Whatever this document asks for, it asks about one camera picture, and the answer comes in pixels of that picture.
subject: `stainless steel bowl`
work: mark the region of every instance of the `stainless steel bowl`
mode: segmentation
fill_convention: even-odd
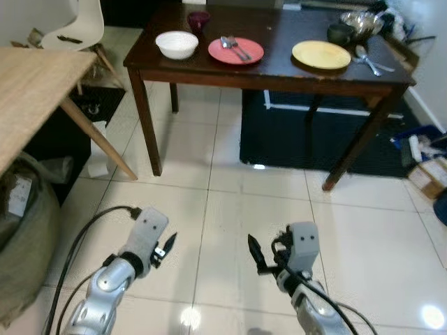
[[[380,17],[368,12],[349,12],[340,17],[343,22],[355,29],[353,40],[367,40],[378,34],[383,28],[383,21]]]

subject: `white tile floor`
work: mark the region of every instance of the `white tile floor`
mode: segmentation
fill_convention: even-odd
[[[138,34],[105,30],[103,43],[126,85],[122,61]],[[178,238],[161,268],[128,291],[115,335],[303,334],[290,299],[272,277],[256,275],[247,247],[252,233],[270,262],[272,238],[293,221],[315,221],[319,228],[314,278],[334,299],[365,313],[380,334],[447,334],[447,322],[436,332],[423,317],[424,308],[434,306],[447,318],[447,227],[409,182],[351,175],[324,193],[326,172],[254,170],[238,160],[240,90],[180,85],[177,115],[170,113],[167,84],[148,82],[147,90],[163,175],[152,175],[129,90],[108,137],[139,180],[130,182],[114,165],[100,179],[82,173],[62,208],[61,243],[45,287],[7,335],[41,333],[68,243],[97,210],[116,204],[156,207],[170,218],[164,237],[177,231]],[[61,302],[118,251],[132,224],[117,212],[89,231]],[[85,288],[76,299],[84,294]],[[186,315],[199,325],[182,323]],[[353,320],[361,334],[370,334]]]

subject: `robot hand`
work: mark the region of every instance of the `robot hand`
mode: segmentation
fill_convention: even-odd
[[[168,225],[168,218],[149,207],[143,209],[129,239],[111,255],[91,278],[86,299],[73,312],[64,335],[109,335],[116,320],[116,308],[136,278],[144,278],[151,265],[158,268],[172,249],[177,233],[163,249],[158,240]]]
[[[323,286],[318,281],[312,280],[312,265],[320,251],[315,223],[292,223],[287,226],[286,232],[274,239],[272,251],[274,261],[277,263],[274,267],[267,266],[261,246],[250,234],[248,243],[258,274],[272,274],[277,280],[279,289],[291,296],[292,307],[306,334],[345,335],[351,333],[338,312],[321,297],[321,295],[327,297]],[[277,250],[276,244],[282,244],[285,248]]]

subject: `baseboard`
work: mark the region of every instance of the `baseboard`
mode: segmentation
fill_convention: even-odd
[[[340,3],[339,1],[331,2],[324,0],[302,0],[302,6],[315,8],[334,8],[342,10],[367,10],[368,6],[356,3]]]
[[[422,125],[433,124],[443,134],[446,132],[446,129],[441,125],[439,120],[435,117],[430,108],[425,104],[424,100],[422,100],[418,92],[413,87],[410,87],[405,92],[404,99],[406,103],[408,103],[411,110],[413,110],[414,116]]]

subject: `cable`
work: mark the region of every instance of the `cable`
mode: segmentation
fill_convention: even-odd
[[[59,300],[59,296],[61,294],[62,284],[64,284],[65,277],[68,272],[68,268],[70,267],[71,260],[73,259],[73,255],[75,253],[76,248],[78,247],[78,244],[81,240],[81,238],[85,235],[85,233],[88,231],[88,229],[93,225],[100,217],[110,213],[111,211],[117,210],[117,209],[125,209],[130,214],[131,217],[135,220],[138,215],[141,213],[141,209],[136,207],[130,207],[130,206],[115,206],[111,207],[109,209],[105,209],[104,211],[97,213],[91,220],[79,231],[78,235],[76,236],[75,240],[73,241],[73,244],[71,245],[70,251],[68,252],[67,258],[65,260],[64,268],[62,269],[61,276],[59,277],[59,281],[57,283],[56,292],[54,293],[53,303],[51,305],[50,313],[48,314],[48,323],[47,327],[45,329],[45,335],[50,335],[51,327],[54,320],[54,315],[56,313],[56,307],[57,307],[57,301]]]
[[[56,335],[60,335],[60,333],[61,333],[62,320],[64,319],[65,312],[67,311],[68,305],[70,304],[71,300],[75,296],[76,292],[81,288],[81,286],[84,285],[84,283],[86,281],[88,281],[96,273],[96,271],[92,272],[87,277],[82,279],[82,281],[78,284],[78,286],[76,286],[75,289],[72,291],[70,297],[68,298],[67,302],[65,303],[64,308],[62,309],[61,315],[59,316],[59,320],[57,321]]]
[[[278,252],[275,248],[275,244],[280,242],[280,239],[274,239],[272,242],[272,251],[273,251],[273,255],[275,256],[275,261],[278,262],[278,265],[283,267],[293,278],[295,278],[296,280],[298,280],[301,284],[303,284],[306,288],[308,288],[309,290],[311,290],[313,293],[315,293],[316,295],[318,295],[321,299],[323,299],[325,302],[327,302],[333,309],[335,309],[335,311],[340,315],[340,317],[343,319],[343,321],[346,323],[346,325],[348,326],[348,328],[351,330],[352,334],[354,335],[358,335],[358,332],[356,331],[355,327],[353,326],[353,324],[351,323],[351,321],[348,319],[348,317],[346,316],[346,314],[343,313],[343,311],[340,309],[340,307],[338,307],[338,305],[336,303],[334,303],[331,298],[329,298],[326,294],[324,294],[323,292],[321,292],[320,290],[317,290],[314,286],[308,284],[308,282],[306,282],[306,280],[304,280],[301,276],[299,276],[298,274],[296,274],[295,272],[293,272],[293,270],[286,264],[286,262],[284,262],[284,260],[279,257]]]
[[[372,325],[372,323],[366,318],[366,316],[364,316],[361,312],[357,311],[355,308],[350,307],[349,305],[343,304],[342,302],[335,302],[338,306],[346,308],[348,310],[350,310],[351,312],[354,312],[355,314],[357,314],[363,321],[365,321],[365,323],[368,325],[368,327],[371,329],[372,333],[374,335],[378,335],[376,332],[376,329],[374,328],[374,326]]]

